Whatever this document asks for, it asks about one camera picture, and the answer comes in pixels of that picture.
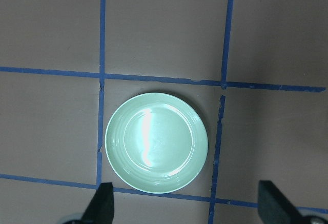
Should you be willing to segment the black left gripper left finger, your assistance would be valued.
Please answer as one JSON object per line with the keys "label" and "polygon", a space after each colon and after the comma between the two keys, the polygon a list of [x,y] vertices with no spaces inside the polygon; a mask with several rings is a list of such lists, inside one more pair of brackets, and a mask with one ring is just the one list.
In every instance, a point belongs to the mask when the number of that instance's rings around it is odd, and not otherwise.
{"label": "black left gripper left finger", "polygon": [[108,223],[114,219],[114,194],[111,182],[101,183],[81,217],[82,223]]}

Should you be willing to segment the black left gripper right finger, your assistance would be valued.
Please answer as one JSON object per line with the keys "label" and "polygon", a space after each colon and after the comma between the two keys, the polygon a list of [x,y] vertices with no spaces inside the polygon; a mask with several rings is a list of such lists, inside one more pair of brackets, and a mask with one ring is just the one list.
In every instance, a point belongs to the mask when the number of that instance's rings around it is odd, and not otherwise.
{"label": "black left gripper right finger", "polygon": [[300,212],[269,180],[258,183],[258,215],[263,223],[306,223]]}

